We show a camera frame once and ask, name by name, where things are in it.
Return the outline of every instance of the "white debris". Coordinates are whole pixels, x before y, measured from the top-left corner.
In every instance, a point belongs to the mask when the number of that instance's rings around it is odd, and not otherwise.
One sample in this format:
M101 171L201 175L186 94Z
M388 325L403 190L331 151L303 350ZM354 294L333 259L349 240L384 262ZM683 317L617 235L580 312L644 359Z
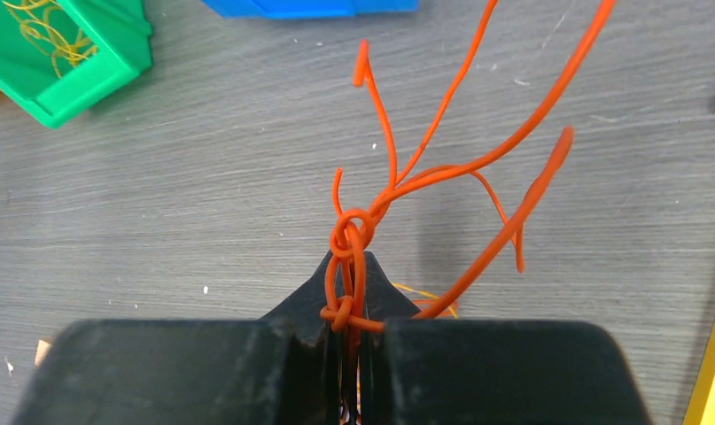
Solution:
M15 368L12 366L10 361L7 359L7 356L5 356L5 364L7 365L7 374L12 377L12 370Z

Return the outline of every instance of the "orange rubber tube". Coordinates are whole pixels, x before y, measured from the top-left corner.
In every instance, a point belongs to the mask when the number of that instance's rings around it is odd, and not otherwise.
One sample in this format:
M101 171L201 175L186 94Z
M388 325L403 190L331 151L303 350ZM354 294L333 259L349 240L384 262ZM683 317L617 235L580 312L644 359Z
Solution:
M497 159L504 156L506 153L514 149L521 143L545 118L550 110L555 106L558 99L568 87L576 72L579 70L581 63L584 61L587 53L595 43L597 36L604 27L610 13L615 6L615 0L603 0L600 4L595 17L584 33L578 46L571 54L568 62L563 68L563 72L558 77L553 87L545 95L540 105L535 109L532 115L525 123L517 129L514 134L509 137L504 143L488 152L486 155L479 157L467 164L436 166L425 170L414 177L404 181L411 173L412 169L422 157L422 154L430 142L435 130L437 129L443 114L448 107L456 89L461 84L464 76L469 71L477 49L482 42L483 35L487 23L490 21L497 0L490 0L485 8L482 18L479 21L478 30L474 36L469 52L464 60L461 70L456 75L454 81L444 96L438 112L435 115L433 122L430 125L425 137L420 142L415 154L408 162L403 171L398 171L398 158L396 146L394 144L391 127L388 116L383 107L378 94L377 85L372 74L369 62L369 44L363 41L360 46L360 51L357 56L354 67L353 84L357 87L362 86L365 82L368 83L369 93L376 107L378 118L381 122L386 140L386 149L388 151L388 183L383 192L373 201L370 208L365 211L361 209L352 209L342 211L341 203L338 196L338 188L341 183L342 170L339 168L336 172L333 184L333 203L334 209L338 216L336 226L331 232L330 248L333 252L333 257L330 260L327 268L326 277L324 279L324 289L327 300L327 305L321 310L321 317L331 322L331 328L334 331L343 330L350 327L353 330L366 330L369 332L381 332L384 325L380 321L371 321L362 317L365 302L365 284L366 284L366 265L364 250L370 244L376 227L380 224L391 202L407 195L408 193L427 188L432 184L454 179L462 175L471 174L476 177L485 187L491 199L494 202L495 208L503 220L503 227L496 235L493 241L483 250L478 258L472 263L466 272L459 280L442 296L433 300L430 305L418 313L415 317L431 318L442 314L466 291L472 283L485 271L486 267L493 261L495 256L501 251L503 246L511 241L516 250L517 269L524 271L524 223L526 218L532 212L534 207L540 201L548 185L555 177L558 169L564 163L571 145L573 143L573 128L566 127L558 142L556 143L553 152L551 153L548 162L543 168L540 175L532 183L532 186L527 190L522 204L510 218L506 217L503 208L495 195L492 186L478 172L484 166L492 164ZM353 223L354 220L359 220L361 225L358 227ZM342 273L344 279L344 295L337 297L336 294L336 274L338 267L349 273Z

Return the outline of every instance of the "tangled cord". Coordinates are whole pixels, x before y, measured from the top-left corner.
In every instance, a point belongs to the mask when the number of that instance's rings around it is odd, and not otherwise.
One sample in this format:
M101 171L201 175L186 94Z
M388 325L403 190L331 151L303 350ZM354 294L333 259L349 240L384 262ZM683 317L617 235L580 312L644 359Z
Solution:
M558 77L553 87L542 100L537 109L525 121L525 123L504 143L493 149L486 155L477 158L469 163L461 165L435 166L427 169L414 177L404 181L412 172L416 163L422 156L425 148L430 142L436 128L438 127L443 114L451 101L456 89L461 84L467 71L469 71L474 60L477 49L482 41L487 23L493 14L493 9L497 5L497 0L490 0L485 8L482 18L479 21L477 33L463 62L462 68L456 75L448 92L436 112L435 118L425 134L422 142L415 151L411 160L399 173L396 146L393 141L391 126L385 108L378 95L377 86L373 73L370 69L369 44L363 41L360 46L354 67L353 85L361 87L364 82L368 83L368 90L375 104L378 119L381 122L385 135L386 149L388 151L388 183L385 189L373 201L370 208L366 210L352 209L343 211L339 200L338 188L341 183L342 170L339 168L333 183L333 203L337 214L336 226L330 235L330 248L333 256L326 269L324 280L325 295L327 305L321 310L321 317L331 323L333 331L344 330L345 327L351 329L365 330L369 332L382 332L384 324L381 321L372 321L363 317L365 303L366 285L366 263L365 249L370 244L376 227L388 213L391 202L407 195L408 193L427 188L438 182L454 179L456 177L470 174L477 178L490 195L496 210L501 216L503 227L495 236L493 241L482 251L478 258L472 263L459 280L442 296L434 300L427 308L423 309L414 317L417 319L436 317L444 312L454 301L466 291L472 283L482 274L486 267L493 261L495 256L501 251L508 241L514 245L516 250L517 269L524 271L524 223L534 207L542 198L558 169L568 156L571 144L573 143L573 128L566 127L558 139L548 162L540 175L534 180L527 190L524 200L516 212L507 217L501 204L495 195L492 186L478 172L484 166L492 164L503 157L506 153L514 149L521 143L545 118L560 96L568 87L574 74L579 70L587 53L595 43L602 27L615 6L615 0L602 0L595 17L584 33L579 45L571 54L563 72ZM361 225L354 224L359 220ZM342 270L342 280L344 283L344 295L337 297L336 276L338 268Z
M29 43L33 44L44 56L51 59L54 73L58 78L62 78L59 70L58 59L63 58L71 67L77 67L82 61L97 53L97 46L91 39L78 28L78 34L73 42L69 42L55 27L50 24L50 15L53 12L63 12L57 0L22 0L21 4L11 4L3 1L8 12L18 21L20 33ZM36 16L35 11L41 9L41 18ZM47 51L37 41L51 45L52 51Z

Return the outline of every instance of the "gray table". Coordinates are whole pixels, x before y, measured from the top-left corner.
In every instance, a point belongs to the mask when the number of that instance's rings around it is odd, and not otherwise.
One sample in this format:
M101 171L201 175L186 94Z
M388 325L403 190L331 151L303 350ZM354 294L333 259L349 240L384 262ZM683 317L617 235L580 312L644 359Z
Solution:
M597 3L501 2L421 166L504 140ZM346 206L385 184L369 95L350 86L358 42L372 41L404 162L483 6L266 22L149 1L156 65L138 81L58 131L0 98L0 423L34 372L36 340L71 321L254 318L304 282L327 251L335 168ZM512 209L561 127L576 128L528 221L527 272L507 247L462 315L599 323L657 424L680 423L715 311L714 105L715 1L621 2L550 117L486 170ZM395 281L440 292L500 225L461 179L397 202L370 249Z

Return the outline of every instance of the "knot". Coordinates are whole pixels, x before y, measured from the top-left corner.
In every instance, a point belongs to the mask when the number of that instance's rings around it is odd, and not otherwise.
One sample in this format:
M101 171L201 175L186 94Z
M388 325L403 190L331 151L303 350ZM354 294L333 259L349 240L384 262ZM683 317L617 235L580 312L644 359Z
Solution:
M34 38L37 39L37 40L41 40L41 39L44 38L44 37L42 36L42 33L36 31L35 29L33 29L33 28L31 28L31 27L23 27L22 25L21 25L21 27L22 27L23 32L24 32L26 35L31 35L32 37L34 37Z
M357 227L353 223L355 219L362 225ZM355 251L364 251L368 247L375 233L376 219L369 212L357 208L344 212L338 216L331 232L331 252L339 259L351 260Z
M346 326L349 321L349 316L352 314L352 305L354 298L344 295L337 299L337 309L331 310L326 305L321 309L321 319L331 322L331 330L339 332Z

